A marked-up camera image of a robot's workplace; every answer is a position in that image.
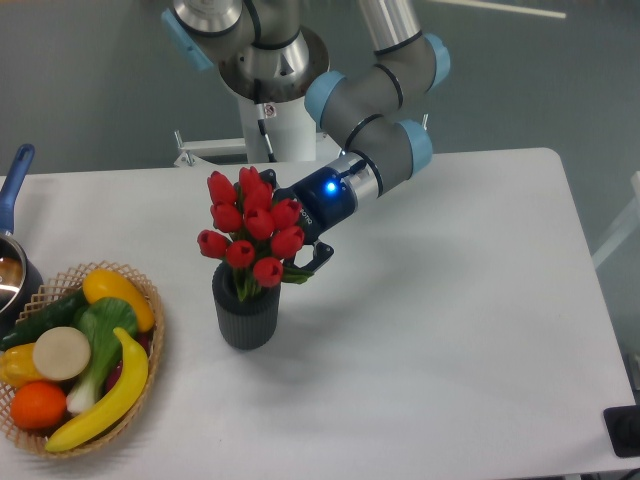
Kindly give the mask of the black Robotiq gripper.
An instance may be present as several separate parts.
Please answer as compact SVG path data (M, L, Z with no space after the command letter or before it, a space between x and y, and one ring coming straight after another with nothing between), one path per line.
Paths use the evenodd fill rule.
M278 189L276 172L273 169L263 170L259 176L273 191L276 190L277 201L292 199L302 205L300 222L304 232L304 243L313 244L312 258L306 265L298 266L293 259L289 259L284 261L284 266L294 272L315 273L335 252L333 247L317 239L355 212L354 193L339 177L339 173L327 166L287 188Z

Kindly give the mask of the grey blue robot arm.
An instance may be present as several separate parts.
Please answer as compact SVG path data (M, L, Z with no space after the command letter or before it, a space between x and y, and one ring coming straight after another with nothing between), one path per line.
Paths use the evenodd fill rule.
M421 30L410 2L359 7L376 61L355 79L331 68L296 1L174 1L161 16L188 61L199 70L216 68L235 96L249 162L312 160L318 132L339 146L335 160L276 192L302 205L305 241L313 249L308 271L332 255L320 241L324 232L430 162L426 128L389 117L450 69L446 46Z

